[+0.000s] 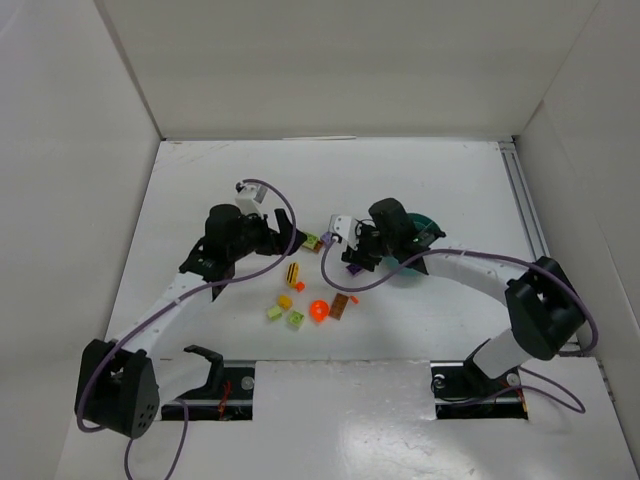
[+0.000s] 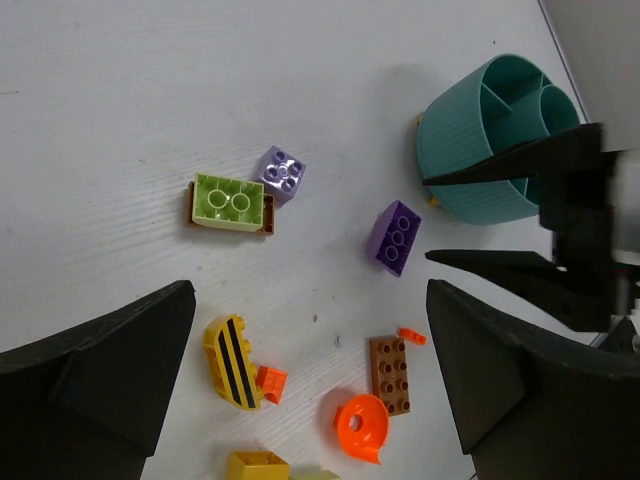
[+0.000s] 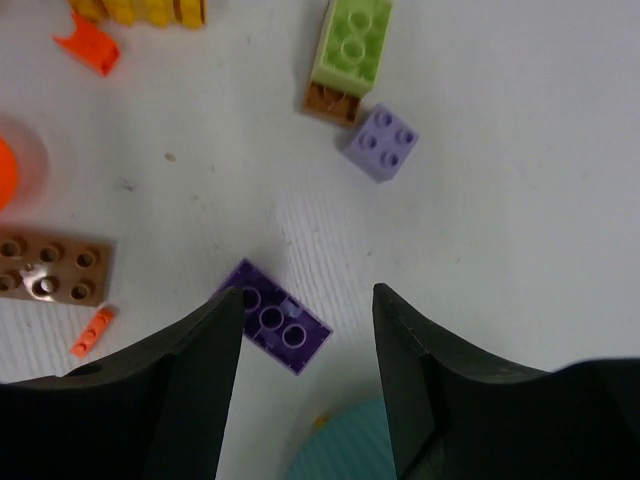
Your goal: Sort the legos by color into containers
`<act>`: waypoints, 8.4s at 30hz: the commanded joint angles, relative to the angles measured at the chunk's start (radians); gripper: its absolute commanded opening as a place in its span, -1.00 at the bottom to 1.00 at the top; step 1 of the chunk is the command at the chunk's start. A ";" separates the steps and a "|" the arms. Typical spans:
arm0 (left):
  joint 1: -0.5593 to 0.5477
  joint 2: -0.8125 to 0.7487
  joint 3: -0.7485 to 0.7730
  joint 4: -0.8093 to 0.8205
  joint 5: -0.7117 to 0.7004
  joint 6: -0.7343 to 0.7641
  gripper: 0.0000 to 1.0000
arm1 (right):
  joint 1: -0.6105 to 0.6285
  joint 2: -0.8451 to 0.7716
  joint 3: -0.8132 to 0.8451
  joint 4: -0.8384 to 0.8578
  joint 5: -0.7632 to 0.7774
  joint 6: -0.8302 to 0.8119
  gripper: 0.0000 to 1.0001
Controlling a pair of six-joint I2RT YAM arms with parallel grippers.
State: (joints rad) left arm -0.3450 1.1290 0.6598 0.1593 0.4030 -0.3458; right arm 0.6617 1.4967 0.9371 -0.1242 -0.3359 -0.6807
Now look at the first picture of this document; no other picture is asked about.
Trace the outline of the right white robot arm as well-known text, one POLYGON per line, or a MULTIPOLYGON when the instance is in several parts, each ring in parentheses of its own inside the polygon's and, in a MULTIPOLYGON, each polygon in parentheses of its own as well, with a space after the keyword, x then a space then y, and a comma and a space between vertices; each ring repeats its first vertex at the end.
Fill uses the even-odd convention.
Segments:
POLYGON ((374 203, 368 214, 366 221, 332 216, 332 238, 346 244, 343 262, 372 272, 392 258, 399 268, 454 281, 506 308, 508 328, 464 361, 464 374, 471 380, 494 380, 531 359, 551 360, 591 320, 564 271, 549 257, 527 262, 469 250, 394 198, 374 203))

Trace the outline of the small yellow lego brick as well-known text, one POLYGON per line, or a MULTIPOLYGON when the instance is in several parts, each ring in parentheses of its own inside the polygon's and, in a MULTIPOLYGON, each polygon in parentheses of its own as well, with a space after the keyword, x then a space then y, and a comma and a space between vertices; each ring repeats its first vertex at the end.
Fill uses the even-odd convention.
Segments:
POLYGON ((287 295, 280 295, 280 296, 278 297, 277 304, 278 304, 278 306, 279 306, 281 309, 283 309, 283 310, 287 311, 287 310, 290 310, 290 309, 292 308, 292 306, 293 306, 293 301, 292 301, 292 299, 291 299, 289 296, 287 296, 287 295))

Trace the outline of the yellow striped lego piece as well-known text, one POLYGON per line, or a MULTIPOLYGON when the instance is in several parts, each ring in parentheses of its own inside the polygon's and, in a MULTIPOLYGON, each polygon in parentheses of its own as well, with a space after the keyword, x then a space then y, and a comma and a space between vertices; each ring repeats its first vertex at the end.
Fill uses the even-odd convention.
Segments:
POLYGON ((298 284, 298 275, 299 275, 299 264, 297 262, 291 262, 287 269, 285 275, 286 285, 290 288, 295 288, 298 284))

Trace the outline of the dark purple long lego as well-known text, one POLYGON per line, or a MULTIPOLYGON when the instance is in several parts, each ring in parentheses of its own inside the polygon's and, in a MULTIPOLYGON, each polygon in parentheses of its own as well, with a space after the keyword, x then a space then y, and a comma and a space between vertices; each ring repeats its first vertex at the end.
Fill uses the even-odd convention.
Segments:
POLYGON ((349 264, 346 266, 346 270, 351 276, 357 276, 363 272, 363 268, 359 265, 349 264))

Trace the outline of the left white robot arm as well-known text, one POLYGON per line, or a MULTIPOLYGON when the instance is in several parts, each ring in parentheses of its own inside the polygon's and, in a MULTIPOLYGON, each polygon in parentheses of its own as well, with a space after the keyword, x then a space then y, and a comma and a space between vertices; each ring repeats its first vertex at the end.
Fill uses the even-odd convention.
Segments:
POLYGON ((188 357, 173 372, 162 369, 160 356, 228 285, 267 272, 239 277, 238 261, 257 254, 281 263, 300 247, 305 237, 291 204, 277 209, 275 217, 278 227, 272 229, 267 216, 235 205, 210 209, 203 236, 151 311, 111 340, 94 339, 85 347, 74 405, 80 431, 110 430, 137 439, 166 403, 219 383, 222 357, 214 351, 185 347, 188 357))

